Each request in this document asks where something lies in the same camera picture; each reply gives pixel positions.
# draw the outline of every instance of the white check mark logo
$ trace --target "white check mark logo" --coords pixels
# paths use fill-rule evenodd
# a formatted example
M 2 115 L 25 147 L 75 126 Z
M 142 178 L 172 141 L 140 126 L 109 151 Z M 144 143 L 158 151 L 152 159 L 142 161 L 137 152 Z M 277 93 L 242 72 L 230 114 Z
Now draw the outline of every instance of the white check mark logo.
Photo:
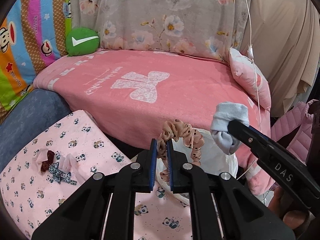
M 93 39 L 98 39 L 98 38 L 99 38 L 98 36 L 92 36 L 92 37 L 76 40 L 74 37 L 71 37 L 73 46 L 77 46 L 77 45 L 79 45 L 79 44 L 81 44 L 83 42 L 90 41 L 90 40 L 93 40 Z

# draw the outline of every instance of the colorful striped blanket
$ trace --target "colorful striped blanket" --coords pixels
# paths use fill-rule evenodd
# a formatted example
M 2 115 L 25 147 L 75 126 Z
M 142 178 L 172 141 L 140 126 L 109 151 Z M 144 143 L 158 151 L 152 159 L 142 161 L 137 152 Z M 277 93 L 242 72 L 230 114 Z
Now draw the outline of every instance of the colorful striped blanket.
M 36 75 L 66 55 L 70 0 L 17 0 L 0 28 L 0 124 Z

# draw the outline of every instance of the pink panda print fabric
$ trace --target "pink panda print fabric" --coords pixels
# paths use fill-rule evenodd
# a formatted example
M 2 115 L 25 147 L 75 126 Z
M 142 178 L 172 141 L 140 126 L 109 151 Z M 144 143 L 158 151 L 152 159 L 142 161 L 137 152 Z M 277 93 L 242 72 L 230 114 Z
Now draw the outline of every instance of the pink panda print fabric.
M 5 206 L 28 238 L 80 187 L 74 168 L 65 175 L 70 180 L 60 183 L 54 178 L 54 173 L 46 171 L 41 175 L 33 169 L 32 159 L 43 149 L 55 153 L 53 164 L 59 163 L 62 156 L 71 154 L 78 164 L 78 173 L 84 179 L 97 171 L 105 175 L 116 173 L 130 163 L 83 110 L 71 113 L 42 132 L 0 174 Z
M 47 150 L 55 156 L 41 174 L 33 160 Z M 69 155 L 77 165 L 60 181 L 59 163 Z M 77 174 L 85 180 L 96 172 L 109 175 L 130 162 L 89 115 L 78 110 L 42 132 L 9 162 L 0 174 L 2 198 L 16 225 L 31 239 L 34 230 L 80 187 Z M 134 213 L 135 240 L 191 239 L 189 207 L 157 183 L 151 194 L 136 195 Z

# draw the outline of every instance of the metal screw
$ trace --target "metal screw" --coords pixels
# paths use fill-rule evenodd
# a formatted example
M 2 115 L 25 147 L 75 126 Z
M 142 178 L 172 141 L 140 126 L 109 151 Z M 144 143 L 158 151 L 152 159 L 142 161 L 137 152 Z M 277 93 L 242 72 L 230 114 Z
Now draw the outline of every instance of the metal screw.
M 229 180 L 231 179 L 231 175 L 228 172 L 223 172 L 220 174 L 220 177 L 224 180 Z
M 93 178 L 95 179 L 95 180 L 99 180 L 99 179 L 102 179 L 102 173 L 100 173 L 100 172 L 98 172 L 98 173 L 95 173 L 94 175 L 93 175 Z
M 130 167 L 134 170 L 137 170 L 140 168 L 140 163 L 131 163 Z
M 192 169 L 192 164 L 191 163 L 185 163 L 185 164 L 182 165 L 182 167 L 185 170 L 191 170 Z

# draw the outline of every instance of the white bow print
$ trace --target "white bow print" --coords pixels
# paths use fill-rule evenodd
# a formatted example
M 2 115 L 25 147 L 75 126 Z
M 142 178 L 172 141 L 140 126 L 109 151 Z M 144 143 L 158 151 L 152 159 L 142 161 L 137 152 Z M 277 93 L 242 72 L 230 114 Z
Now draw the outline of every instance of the white bow print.
M 156 85 L 167 79 L 169 73 L 151 71 L 148 76 L 138 74 L 136 72 L 129 72 L 122 76 L 124 79 L 118 79 L 111 88 L 136 88 L 130 93 L 130 98 L 147 103 L 154 103 L 157 100 Z

